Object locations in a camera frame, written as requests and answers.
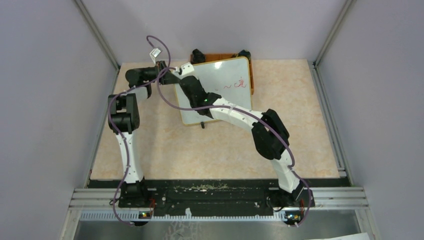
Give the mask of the white whiteboard with yellow frame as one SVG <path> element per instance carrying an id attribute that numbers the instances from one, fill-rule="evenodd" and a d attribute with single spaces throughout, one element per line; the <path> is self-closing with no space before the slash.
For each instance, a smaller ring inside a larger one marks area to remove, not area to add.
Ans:
<path id="1" fill-rule="evenodd" d="M 245 109 L 252 108 L 249 65 L 246 57 L 194 64 L 194 76 L 206 92 L 216 93 Z"/>

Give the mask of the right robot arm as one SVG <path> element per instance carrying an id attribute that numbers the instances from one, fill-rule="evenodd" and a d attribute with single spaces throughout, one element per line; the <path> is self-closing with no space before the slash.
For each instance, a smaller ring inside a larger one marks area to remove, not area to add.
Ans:
<path id="1" fill-rule="evenodd" d="M 301 200 L 305 185 L 293 171 L 295 160 L 289 148 L 290 134 L 276 111 L 243 108 L 217 93 L 205 91 L 200 80 L 192 75 L 181 79 L 179 86 L 199 115 L 251 132 L 256 151 L 273 166 L 283 203 L 295 206 Z"/>

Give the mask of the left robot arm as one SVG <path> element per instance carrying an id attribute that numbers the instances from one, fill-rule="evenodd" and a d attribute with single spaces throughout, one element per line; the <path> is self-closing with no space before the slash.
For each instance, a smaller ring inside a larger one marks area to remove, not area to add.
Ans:
<path id="1" fill-rule="evenodd" d="M 152 83 L 166 79 L 174 83 L 175 78 L 170 74 L 163 60 L 151 67 L 129 69 L 124 74 L 128 89 L 107 99 L 107 123 L 118 141 L 123 165 L 119 200 L 131 201 L 138 207 L 146 206 L 150 200 L 136 144 L 141 123 L 138 103 L 151 97 Z"/>

